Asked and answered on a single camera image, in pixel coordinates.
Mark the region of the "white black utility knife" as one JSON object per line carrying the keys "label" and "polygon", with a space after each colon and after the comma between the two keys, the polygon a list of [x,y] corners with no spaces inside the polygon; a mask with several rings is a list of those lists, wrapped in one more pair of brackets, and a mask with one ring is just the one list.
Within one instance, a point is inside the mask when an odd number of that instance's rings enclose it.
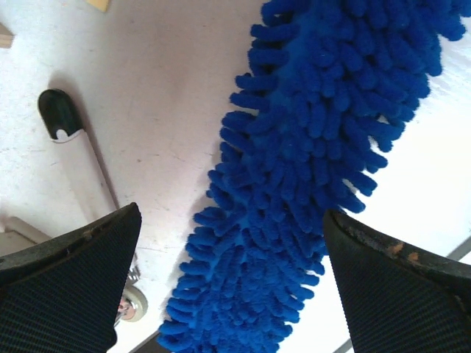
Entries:
{"label": "white black utility knife", "polygon": [[116,211],[116,203],[72,98],[63,90],[47,89],[38,97],[38,111],[87,222]]}

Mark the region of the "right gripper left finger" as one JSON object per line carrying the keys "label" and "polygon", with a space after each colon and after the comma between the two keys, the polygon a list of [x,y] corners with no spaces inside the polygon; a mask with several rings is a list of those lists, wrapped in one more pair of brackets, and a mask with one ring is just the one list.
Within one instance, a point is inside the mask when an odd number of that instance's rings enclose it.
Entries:
{"label": "right gripper left finger", "polygon": [[1,257],[2,352],[107,352],[141,231],[133,202]]}

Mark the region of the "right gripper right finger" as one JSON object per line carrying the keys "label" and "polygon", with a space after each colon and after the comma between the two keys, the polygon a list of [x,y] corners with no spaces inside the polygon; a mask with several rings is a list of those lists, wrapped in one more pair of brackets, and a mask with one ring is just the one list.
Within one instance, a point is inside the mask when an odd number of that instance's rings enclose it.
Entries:
{"label": "right gripper right finger", "polygon": [[324,239],[355,352],[469,352],[470,266],[329,210]]}

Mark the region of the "blue microfiber duster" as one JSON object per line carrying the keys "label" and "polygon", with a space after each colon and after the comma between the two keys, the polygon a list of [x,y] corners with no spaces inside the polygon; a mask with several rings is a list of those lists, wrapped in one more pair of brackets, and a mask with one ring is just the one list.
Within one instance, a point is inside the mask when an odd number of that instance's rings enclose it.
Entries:
{"label": "blue microfiber duster", "polygon": [[325,272],[325,211],[364,210],[371,174],[442,72],[440,38],[460,40],[469,16],[468,1],[262,6],[161,346],[278,350]]}

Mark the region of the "white black stapler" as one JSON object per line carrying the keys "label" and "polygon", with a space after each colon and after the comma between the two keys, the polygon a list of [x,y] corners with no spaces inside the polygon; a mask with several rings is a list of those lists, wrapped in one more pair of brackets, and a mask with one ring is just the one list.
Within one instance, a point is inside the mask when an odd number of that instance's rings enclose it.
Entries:
{"label": "white black stapler", "polygon": [[[1,256],[25,250],[51,239],[50,236],[20,218],[6,218],[1,231]],[[148,310],[149,305],[145,295],[135,286],[141,278],[137,260],[137,255],[134,254],[118,306],[115,325],[121,321],[140,321]]]}

